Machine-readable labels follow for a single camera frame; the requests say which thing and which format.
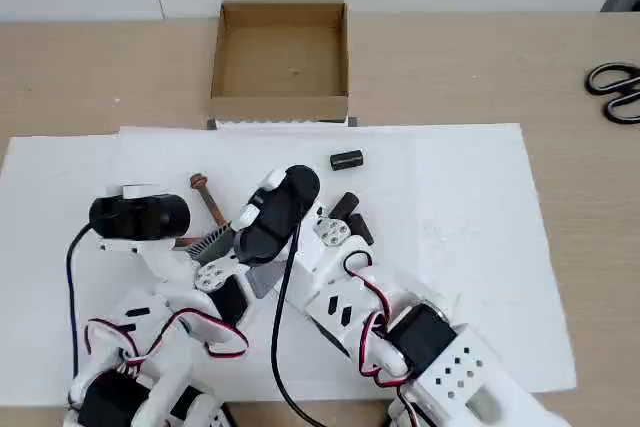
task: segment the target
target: black plastic part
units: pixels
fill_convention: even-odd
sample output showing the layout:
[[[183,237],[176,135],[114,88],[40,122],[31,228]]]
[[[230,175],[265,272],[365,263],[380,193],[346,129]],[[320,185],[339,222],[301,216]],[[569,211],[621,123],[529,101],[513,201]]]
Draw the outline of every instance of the black plastic part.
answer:
[[[203,392],[201,390],[198,390],[191,385],[188,386],[185,389],[185,391],[182,393],[182,395],[180,396],[176,404],[173,406],[173,409],[171,409],[171,415],[173,415],[176,419],[180,419],[184,422],[187,418],[187,414],[189,413],[189,408],[191,407],[191,404],[193,404],[193,401],[196,400],[196,397],[198,397],[202,393]],[[238,424],[233,418],[233,415],[231,415],[231,412],[229,411],[229,407],[227,407],[227,404],[222,404],[220,406],[220,410],[222,410],[222,413],[227,419],[227,423],[231,427],[238,427]]]
[[[331,162],[333,170],[351,169],[361,166],[364,163],[364,156],[361,150],[352,150],[341,154],[333,154],[329,157],[329,162]]]
[[[159,240],[181,237],[189,228],[187,203],[177,195],[137,199],[122,196],[93,201],[89,224],[105,239]]]
[[[238,261],[250,267],[271,262],[287,245],[296,224],[306,215],[319,192],[320,179],[304,165],[289,167],[275,189],[258,189],[249,203],[258,207],[260,214],[234,239]]]
[[[338,296],[334,295],[329,299],[329,308],[327,309],[327,314],[333,315],[338,310]]]
[[[364,239],[367,245],[373,245],[373,235],[360,214],[353,214],[347,219],[347,225],[351,230],[351,235],[359,235]]]
[[[340,219],[346,221],[347,218],[356,210],[360,203],[360,199],[351,192],[346,192],[338,203],[329,212],[330,219]]]
[[[134,379],[109,370],[89,386],[78,423],[84,427],[130,427],[149,389]]]
[[[171,409],[171,415],[173,415],[176,419],[180,419],[184,422],[184,420],[187,418],[189,407],[191,407],[193,401],[196,400],[196,397],[200,394],[202,394],[201,390],[198,390],[192,386],[188,386]]]
[[[351,312],[352,312],[353,308],[351,306],[349,307],[345,307],[344,309],[342,309],[342,315],[340,316],[340,324],[343,327],[346,327],[347,325],[349,325],[351,323]]]
[[[141,307],[139,309],[127,310],[124,315],[126,315],[127,317],[140,317],[142,315],[147,315],[150,313],[151,310],[149,310],[149,307]]]
[[[124,325],[119,325],[118,326],[118,330],[122,331],[122,332],[135,332],[136,331],[136,324],[124,324]]]
[[[209,298],[220,312],[222,320],[234,327],[238,325],[249,306],[238,279],[233,275],[227,278],[222,287],[211,292]]]
[[[425,304],[413,307],[385,336],[404,355],[413,379],[422,375],[455,338],[451,326]]]

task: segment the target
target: white robot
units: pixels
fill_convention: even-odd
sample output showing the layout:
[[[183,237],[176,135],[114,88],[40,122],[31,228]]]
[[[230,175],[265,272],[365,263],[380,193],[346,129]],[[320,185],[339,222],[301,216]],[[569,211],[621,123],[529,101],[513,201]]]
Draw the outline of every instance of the white robot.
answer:
[[[132,290],[107,317],[89,322],[91,356],[71,386],[65,427],[233,425],[220,399],[194,384],[193,347],[202,344],[213,358],[242,355],[242,331],[272,288],[279,290],[274,376],[311,425],[322,426],[289,397],[278,372],[285,297],[363,376],[395,389],[392,426],[568,427],[513,381],[470,326],[450,325],[437,293],[375,263],[366,226],[347,222],[357,199],[328,212],[319,191],[308,167],[275,170],[236,220],[186,252],[171,250],[172,239],[114,238],[109,222],[123,210],[92,207],[101,248],[137,252],[162,282]],[[113,197],[148,198],[131,187]],[[169,210],[186,207],[171,201]],[[157,212],[151,218],[175,220]]]

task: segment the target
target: black cable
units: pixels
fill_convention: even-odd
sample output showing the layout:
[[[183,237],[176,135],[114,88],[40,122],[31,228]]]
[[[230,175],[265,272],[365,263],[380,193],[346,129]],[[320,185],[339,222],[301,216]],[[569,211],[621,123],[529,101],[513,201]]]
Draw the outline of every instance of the black cable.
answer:
[[[404,394],[402,393],[402,390],[400,390],[400,386],[397,387],[396,393],[398,394],[398,399],[400,399],[400,402],[402,402],[402,405],[407,411],[407,415],[409,416],[409,422],[411,423],[411,427],[420,427],[418,425],[418,419],[415,417],[415,411],[413,410],[413,406],[409,403],[407,398],[404,396]]]
[[[276,307],[276,315],[273,319],[273,333],[271,335],[271,369],[273,370],[273,377],[278,385],[278,390],[282,394],[285,402],[289,404],[289,407],[305,420],[308,424],[314,427],[326,427],[323,423],[318,422],[304,410],[296,404],[295,400],[291,398],[287,389],[280,377],[280,370],[278,368],[278,335],[280,333],[280,321],[282,320],[282,309],[284,308],[284,300],[287,295],[287,287],[289,286],[289,278],[291,277],[291,270],[293,268],[293,259],[296,256],[298,250],[298,237],[300,235],[300,222],[296,224],[296,228],[293,232],[293,238],[291,239],[291,247],[289,248],[289,256],[287,257],[287,263],[284,268],[284,275],[282,277],[282,285],[280,287],[280,294],[278,295],[278,305]]]
[[[73,272],[71,258],[78,242],[91,230],[91,224],[85,225],[74,237],[67,250],[67,284],[69,285],[69,322],[71,324],[71,345],[73,345],[73,378],[78,375],[78,327],[76,325],[76,293],[73,287]]]

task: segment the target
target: red white black wire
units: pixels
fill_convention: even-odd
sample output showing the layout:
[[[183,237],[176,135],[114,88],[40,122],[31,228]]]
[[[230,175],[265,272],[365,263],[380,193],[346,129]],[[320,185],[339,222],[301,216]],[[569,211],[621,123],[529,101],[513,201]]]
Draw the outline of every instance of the red white black wire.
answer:
[[[164,338],[166,332],[169,330],[169,327],[171,327],[171,325],[173,325],[176,321],[178,321],[179,319],[187,315],[195,315],[200,319],[205,320],[206,322],[209,322],[223,330],[231,332],[232,334],[234,334],[235,337],[239,338],[244,344],[244,348],[241,350],[231,351],[231,352],[229,351],[219,352],[219,351],[212,351],[210,345],[205,342],[204,348],[209,357],[216,358],[216,359],[232,359],[232,358],[237,358],[242,356],[249,349],[249,340],[242,332],[240,332],[235,327],[225,323],[221,319],[218,319],[209,314],[206,314],[198,309],[184,308],[174,312],[171,315],[171,317],[169,317],[169,319],[164,323],[164,325],[160,329],[160,332],[158,333],[154,341],[151,343],[151,346],[149,347],[149,349],[144,354],[140,354],[140,351],[138,350],[138,346],[136,345],[133,338],[129,335],[128,332],[125,332],[119,326],[104,319],[99,319],[99,318],[90,319],[87,322],[87,325],[85,326],[85,330],[84,330],[84,341],[87,347],[87,352],[91,354],[89,328],[92,324],[99,324],[103,328],[106,328],[110,332],[114,333],[117,337],[119,337],[124,341],[125,345],[127,345],[127,348],[124,349],[124,351],[126,352],[126,358],[124,362],[124,366],[126,368],[124,369],[124,372],[131,375],[132,373],[132,371],[130,370],[131,368],[135,368],[137,369],[137,371],[139,371],[142,363],[144,363],[144,361],[147,360],[155,352],[155,350],[161,344],[162,339]]]
[[[360,347],[358,352],[358,370],[360,375],[363,377],[373,377],[373,381],[378,387],[381,388],[390,388],[395,387],[397,389],[398,397],[400,401],[403,403],[405,408],[407,409],[407,413],[409,414],[409,419],[411,420],[412,427],[418,427],[419,423],[417,420],[417,415],[415,410],[411,406],[409,402],[407,402],[406,398],[402,395],[400,387],[404,385],[407,380],[409,380],[409,374],[401,378],[391,378],[391,379],[382,379],[381,373],[382,368],[376,365],[368,366],[367,363],[367,342],[369,339],[369,335],[371,332],[378,333],[386,333],[389,327],[389,323],[391,322],[391,303],[389,299],[384,294],[384,292],[371,283],[369,280],[364,278],[362,275],[357,272],[351,270],[347,266],[347,262],[349,259],[355,255],[364,255],[367,259],[367,266],[370,267],[373,265],[373,258],[369,252],[364,250],[356,250],[347,255],[342,261],[342,267],[345,272],[349,274],[351,277],[356,277],[362,281],[364,286],[369,289],[380,301],[380,306],[382,308],[381,311],[372,312],[367,320],[365,320],[364,327],[362,329],[362,334],[360,335]]]

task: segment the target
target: black rubber piece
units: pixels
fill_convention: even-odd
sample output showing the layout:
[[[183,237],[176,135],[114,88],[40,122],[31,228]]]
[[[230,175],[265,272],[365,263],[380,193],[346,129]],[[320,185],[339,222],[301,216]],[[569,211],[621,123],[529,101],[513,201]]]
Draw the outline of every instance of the black rubber piece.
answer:
[[[141,315],[147,315],[150,313],[151,310],[149,310],[149,307],[140,307],[139,309],[127,310],[124,315],[126,315],[127,317],[140,317]]]
[[[351,235],[359,235],[367,245],[373,245],[373,235],[360,214],[353,214],[347,219],[347,225],[351,230]]]
[[[171,415],[184,422],[184,420],[187,418],[189,407],[191,407],[193,401],[196,400],[196,397],[198,397],[200,394],[202,394],[201,390],[198,390],[190,385],[187,386],[178,401],[171,409]]]
[[[78,423],[84,427],[130,427],[149,389],[124,374],[108,370],[89,386]]]
[[[136,331],[136,324],[124,324],[124,325],[119,325],[118,326],[118,330],[121,330],[122,332],[135,332]]]
[[[356,207],[360,203],[360,199],[351,193],[345,192],[338,203],[329,212],[330,219],[340,219],[346,222],[347,218],[356,210]]]
[[[249,301],[242,292],[235,275],[228,277],[218,290],[209,294],[209,298],[220,312],[220,317],[229,325],[236,326],[249,307]]]
[[[331,162],[333,170],[351,169],[361,166],[364,163],[364,156],[361,150],[352,150],[341,154],[333,154],[329,157],[329,162]]]

